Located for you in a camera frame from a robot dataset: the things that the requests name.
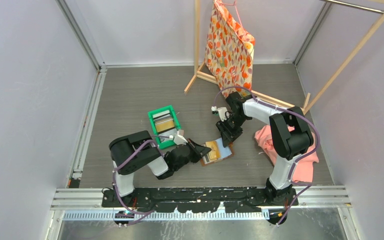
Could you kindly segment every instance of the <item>floral fabric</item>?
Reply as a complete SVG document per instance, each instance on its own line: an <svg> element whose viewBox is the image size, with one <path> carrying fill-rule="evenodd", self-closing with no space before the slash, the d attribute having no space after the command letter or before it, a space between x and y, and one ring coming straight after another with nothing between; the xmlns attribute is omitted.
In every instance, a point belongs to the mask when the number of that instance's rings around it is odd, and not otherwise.
<svg viewBox="0 0 384 240"><path fill-rule="evenodd" d="M229 86L252 87L254 37L237 23L221 0L214 0L211 11L205 64L217 79L220 89ZM238 91L242 96L249 93L240 88L223 91L226 98Z"/></svg>

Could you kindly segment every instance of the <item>pink towel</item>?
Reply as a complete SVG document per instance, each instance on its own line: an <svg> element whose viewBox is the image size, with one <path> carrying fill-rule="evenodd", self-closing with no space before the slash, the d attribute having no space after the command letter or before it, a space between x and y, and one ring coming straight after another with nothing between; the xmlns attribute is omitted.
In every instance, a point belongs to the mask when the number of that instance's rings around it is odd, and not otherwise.
<svg viewBox="0 0 384 240"><path fill-rule="evenodd" d="M289 131L294 130L293 127L288 126ZM273 146L272 140L272 130L269 125L265 125L261 130L255 133L255 140L258 145L264 150L264 152L268 155L271 162L276 164L276 158L278 154L276 153L275 147ZM315 148L315 144L308 148L308 151L311 151ZM313 152L311 155L301 159L295 167L295 172L292 176L292 181L294 182L308 182L311 183L313 181L313 162L318 163L319 158L317 157L316 152Z"/></svg>

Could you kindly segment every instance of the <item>black and white robotic arm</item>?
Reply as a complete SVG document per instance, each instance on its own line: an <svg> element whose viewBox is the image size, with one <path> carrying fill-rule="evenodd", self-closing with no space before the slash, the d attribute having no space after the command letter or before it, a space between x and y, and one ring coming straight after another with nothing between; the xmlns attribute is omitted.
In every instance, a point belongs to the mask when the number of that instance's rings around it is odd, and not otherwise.
<svg viewBox="0 0 384 240"><path fill-rule="evenodd" d="M235 141L243 132L242 124L252 118L270 125L273 146L277 152L276 164L270 177L266 181L264 193L269 202L275 198L290 193L292 188L291 175L295 168L294 162L313 144L314 139L309 125L295 115L258 103L251 95L242 97L238 92L231 93L226 107L211 107L213 114L220 116L216 126L221 134L223 146ZM304 115L301 108L292 107L289 111Z"/></svg>

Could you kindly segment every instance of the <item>pink hanger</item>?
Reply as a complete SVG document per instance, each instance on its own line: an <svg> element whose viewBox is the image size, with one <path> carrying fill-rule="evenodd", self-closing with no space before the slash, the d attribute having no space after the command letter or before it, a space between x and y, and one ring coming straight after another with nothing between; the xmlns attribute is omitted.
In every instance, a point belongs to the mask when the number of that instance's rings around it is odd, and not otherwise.
<svg viewBox="0 0 384 240"><path fill-rule="evenodd" d="M244 26L242 26L241 18L239 17L238 8L236 7L236 0L234 0L233 4L228 4L228 3L223 3L223 2L221 4L223 4L225 6L234 6L234 9L236 10L236 14L237 14L237 19L239 20L239 24L241 27L244 27Z"/></svg>

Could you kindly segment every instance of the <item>white panel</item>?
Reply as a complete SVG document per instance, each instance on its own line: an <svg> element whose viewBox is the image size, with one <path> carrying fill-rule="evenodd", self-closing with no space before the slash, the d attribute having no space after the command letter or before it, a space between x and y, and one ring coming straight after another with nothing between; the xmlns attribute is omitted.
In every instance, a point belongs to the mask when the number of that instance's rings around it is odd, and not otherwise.
<svg viewBox="0 0 384 240"><path fill-rule="evenodd" d="M316 94L378 14L334 6L298 66ZM311 109L337 184L344 184L362 239L384 239L384 24Z"/></svg>
<svg viewBox="0 0 384 240"><path fill-rule="evenodd" d="M194 60L194 0L70 1L77 3L76 18L85 21L89 39L97 44L107 65ZM295 59L323 2L238 0L237 4L244 27L256 38L254 62L283 63ZM201 0L202 58L212 6L212 0ZM237 19L235 8L228 8Z"/></svg>
<svg viewBox="0 0 384 240"><path fill-rule="evenodd" d="M0 0L0 240L38 240L96 71L54 0Z"/></svg>

